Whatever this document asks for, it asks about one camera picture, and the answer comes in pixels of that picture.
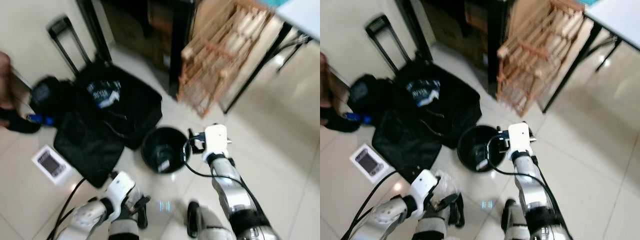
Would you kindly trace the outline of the person hand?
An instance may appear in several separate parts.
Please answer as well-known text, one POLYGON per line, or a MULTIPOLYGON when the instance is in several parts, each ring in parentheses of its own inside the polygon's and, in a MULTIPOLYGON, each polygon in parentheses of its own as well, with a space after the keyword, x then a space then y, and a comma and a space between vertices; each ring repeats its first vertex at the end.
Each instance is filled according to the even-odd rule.
POLYGON ((12 64, 9 55, 0 52, 0 108, 14 111, 15 101, 12 91, 12 64))
POLYGON ((320 53, 320 107, 334 109, 333 93, 330 87, 330 67, 326 55, 320 53))

